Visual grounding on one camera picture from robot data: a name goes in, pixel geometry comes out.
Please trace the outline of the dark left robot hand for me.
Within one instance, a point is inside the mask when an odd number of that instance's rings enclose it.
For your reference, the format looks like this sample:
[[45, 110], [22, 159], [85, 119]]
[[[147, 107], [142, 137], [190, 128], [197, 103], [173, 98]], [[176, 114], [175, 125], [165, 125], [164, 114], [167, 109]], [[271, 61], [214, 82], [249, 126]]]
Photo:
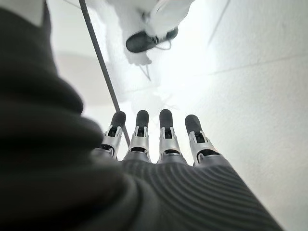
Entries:
[[281, 227], [201, 133], [199, 163], [165, 149], [118, 161], [59, 77], [43, 0], [0, 3], [0, 228], [3, 231], [279, 231]]

